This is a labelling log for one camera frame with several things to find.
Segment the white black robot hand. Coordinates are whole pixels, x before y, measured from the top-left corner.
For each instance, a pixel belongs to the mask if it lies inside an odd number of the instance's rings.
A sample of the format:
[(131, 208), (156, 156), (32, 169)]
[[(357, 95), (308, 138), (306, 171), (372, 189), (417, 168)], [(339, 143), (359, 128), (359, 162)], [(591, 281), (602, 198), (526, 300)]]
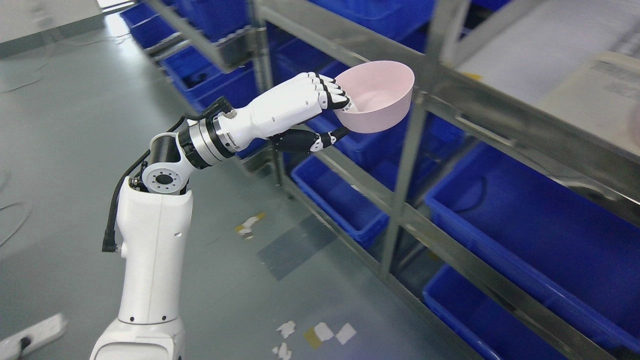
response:
[(271, 139), (279, 151), (315, 153), (333, 146), (349, 130), (343, 126), (317, 133), (292, 127), (325, 110), (350, 107), (350, 96), (336, 80), (312, 71), (302, 72), (236, 109), (233, 118), (219, 115), (214, 129), (231, 152), (245, 150), (254, 139)]

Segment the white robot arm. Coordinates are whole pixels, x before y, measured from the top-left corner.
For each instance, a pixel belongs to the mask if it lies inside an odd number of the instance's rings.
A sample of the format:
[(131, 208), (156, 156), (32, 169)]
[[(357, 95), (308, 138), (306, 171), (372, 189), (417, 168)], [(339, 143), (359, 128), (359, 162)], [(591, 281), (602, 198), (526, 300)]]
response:
[(186, 239), (194, 196), (192, 172), (233, 157), (214, 116), (181, 116), (126, 169), (110, 203), (103, 252), (125, 259), (118, 317), (94, 344), (92, 360), (183, 360), (179, 316)]

